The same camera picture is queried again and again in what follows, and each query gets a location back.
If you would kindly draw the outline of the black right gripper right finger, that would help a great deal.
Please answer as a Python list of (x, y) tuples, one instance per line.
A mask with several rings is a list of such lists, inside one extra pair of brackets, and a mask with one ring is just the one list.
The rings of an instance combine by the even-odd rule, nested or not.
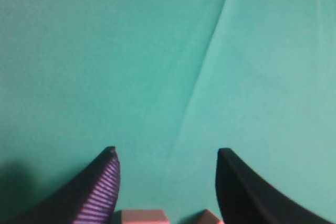
[(328, 223), (265, 181), (230, 148), (218, 150), (215, 189), (224, 223)]

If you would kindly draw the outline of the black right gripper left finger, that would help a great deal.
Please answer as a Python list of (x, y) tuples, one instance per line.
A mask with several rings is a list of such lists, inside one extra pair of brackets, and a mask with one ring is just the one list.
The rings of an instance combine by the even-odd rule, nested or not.
[(117, 151), (108, 146), (71, 181), (10, 222), (110, 223), (120, 184)]

